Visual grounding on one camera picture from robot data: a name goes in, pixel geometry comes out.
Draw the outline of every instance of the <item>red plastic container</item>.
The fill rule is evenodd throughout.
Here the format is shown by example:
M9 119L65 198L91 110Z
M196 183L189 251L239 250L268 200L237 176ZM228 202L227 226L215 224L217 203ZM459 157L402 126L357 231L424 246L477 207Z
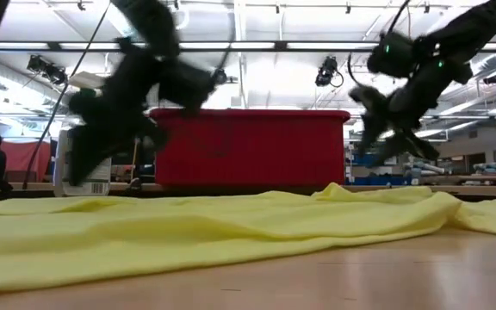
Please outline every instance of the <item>red plastic container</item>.
M323 186L344 183L344 111L176 109L151 117L169 129L156 157L164 186Z

